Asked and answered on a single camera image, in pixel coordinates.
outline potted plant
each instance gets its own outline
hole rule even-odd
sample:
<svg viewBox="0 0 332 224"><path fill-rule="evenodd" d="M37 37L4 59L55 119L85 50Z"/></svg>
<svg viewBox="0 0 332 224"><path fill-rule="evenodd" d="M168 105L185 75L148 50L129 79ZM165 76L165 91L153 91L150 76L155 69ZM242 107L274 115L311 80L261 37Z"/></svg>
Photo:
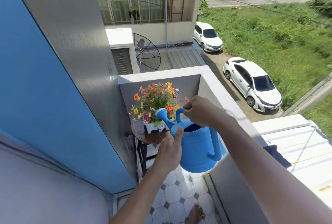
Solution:
<svg viewBox="0 0 332 224"><path fill-rule="evenodd" d="M139 89L142 96L138 93L134 95L134 100L140 102L139 106L132 105L134 121L142 120L142 123L146 126L147 132L150 134L153 130L167 129L164 121L156 118L156 111L160 108L167 110L167 117L170 120L175 120L175 112L179 106L179 102L183 102L179 99L179 89L173 88L172 83L152 83L147 88L140 87Z"/></svg>

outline road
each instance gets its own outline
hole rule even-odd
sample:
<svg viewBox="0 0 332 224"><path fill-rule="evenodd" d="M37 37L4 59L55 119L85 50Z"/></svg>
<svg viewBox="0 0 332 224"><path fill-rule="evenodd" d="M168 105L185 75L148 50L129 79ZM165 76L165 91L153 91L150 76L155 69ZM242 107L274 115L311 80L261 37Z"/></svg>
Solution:
<svg viewBox="0 0 332 224"><path fill-rule="evenodd" d="M230 81L228 81L222 73L222 66L226 63L226 61L231 58L229 54L226 53L205 53L202 54L202 58L205 61L206 65L208 65L212 72L217 76L218 80L222 83L222 85L226 88L235 102L239 105L243 113L247 116L249 121L258 122L263 120L268 120L272 118L279 117L282 113L279 110L275 110L274 114L263 114L255 111L251 107L249 107L240 94L240 92L232 85Z"/></svg>
<svg viewBox="0 0 332 224"><path fill-rule="evenodd" d="M309 0L206 0L210 7L263 5L274 3L305 3Z"/></svg>

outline watering can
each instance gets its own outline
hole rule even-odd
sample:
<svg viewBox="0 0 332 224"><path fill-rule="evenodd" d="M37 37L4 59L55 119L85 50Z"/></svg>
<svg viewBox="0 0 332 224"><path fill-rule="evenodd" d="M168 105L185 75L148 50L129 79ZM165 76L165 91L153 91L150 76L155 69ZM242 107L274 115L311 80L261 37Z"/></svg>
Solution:
<svg viewBox="0 0 332 224"><path fill-rule="evenodd" d="M202 128L189 119L181 120L184 110L177 109L176 123L168 119L165 108L158 109L156 117L166 123L173 137L179 127L183 128L181 167L188 172L206 172L222 158L218 133L210 127Z"/></svg>

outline black mesh satellite dish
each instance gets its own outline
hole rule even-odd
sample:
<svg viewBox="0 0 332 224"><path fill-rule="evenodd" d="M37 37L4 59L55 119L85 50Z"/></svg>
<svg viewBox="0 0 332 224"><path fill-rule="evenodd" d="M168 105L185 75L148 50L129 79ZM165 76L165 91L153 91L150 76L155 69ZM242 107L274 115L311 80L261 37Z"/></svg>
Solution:
<svg viewBox="0 0 332 224"><path fill-rule="evenodd" d="M135 54L140 72L157 71L160 67L160 52L155 44L146 37L137 33L132 34L134 38Z"/></svg>

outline drain pipe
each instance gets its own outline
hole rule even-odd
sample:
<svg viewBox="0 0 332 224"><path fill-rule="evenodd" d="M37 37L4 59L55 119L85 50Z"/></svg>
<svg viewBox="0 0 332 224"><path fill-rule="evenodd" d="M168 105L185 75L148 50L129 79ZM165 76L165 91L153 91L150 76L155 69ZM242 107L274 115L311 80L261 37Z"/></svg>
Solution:
<svg viewBox="0 0 332 224"><path fill-rule="evenodd" d="M167 48L167 0L165 0L164 11L165 11L164 16L165 16L165 35L166 35L165 44L166 44L166 51L167 51L167 55L168 55L169 61L172 64L172 68L175 69L173 61L172 61L172 58L171 58L171 55L169 54L169 51L168 51L168 48Z"/></svg>

